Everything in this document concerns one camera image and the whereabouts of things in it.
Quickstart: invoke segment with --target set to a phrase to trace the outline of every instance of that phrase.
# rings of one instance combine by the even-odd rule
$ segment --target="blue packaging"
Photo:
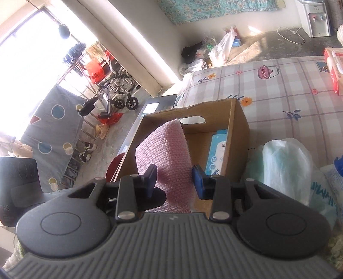
[[[235,39],[233,44],[232,44],[233,47],[237,47],[237,46],[241,46],[241,45],[242,45],[242,43],[240,42],[240,39]]]
[[[205,169],[205,173],[207,175],[220,174],[220,170],[223,164],[226,138],[227,133],[215,134],[212,136],[210,152]]]
[[[225,129],[225,130],[218,130],[217,131],[217,135],[218,134],[227,134],[227,129]]]

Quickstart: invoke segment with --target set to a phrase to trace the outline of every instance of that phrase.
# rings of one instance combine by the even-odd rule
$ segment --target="cardboard box handle hole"
[[[185,125],[190,125],[190,124],[205,123],[206,120],[202,116],[190,116],[190,117],[181,118],[180,122]]]

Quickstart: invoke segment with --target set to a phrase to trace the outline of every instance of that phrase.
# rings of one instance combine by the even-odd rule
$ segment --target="gray blanket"
[[[56,85],[40,104],[21,142],[32,147],[44,192],[60,184],[83,123],[76,107],[86,100]]]

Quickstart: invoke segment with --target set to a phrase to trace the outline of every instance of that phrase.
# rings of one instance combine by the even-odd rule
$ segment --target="teapot print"
[[[277,76],[279,73],[279,68],[275,66],[266,67],[263,65],[257,70],[257,75],[260,79],[270,79]]]

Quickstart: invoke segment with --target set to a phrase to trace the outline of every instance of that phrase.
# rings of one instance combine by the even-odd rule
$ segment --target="cardboard box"
[[[335,59],[332,56],[332,51],[341,52],[342,49],[341,48],[326,47],[324,50],[324,58],[325,58],[327,66],[328,66],[328,70],[331,74],[334,91],[338,95],[343,95],[343,76],[338,71]]]
[[[231,181],[239,182],[248,157],[249,125],[240,102],[232,98],[145,115],[119,166],[115,181],[125,175],[138,173],[135,159],[136,147],[155,129],[170,120],[190,116],[201,116],[205,119],[205,123],[181,124],[192,164],[200,165],[205,170],[212,135],[218,130],[228,129],[221,175],[228,177]],[[211,202],[198,200],[195,208],[208,212]]]

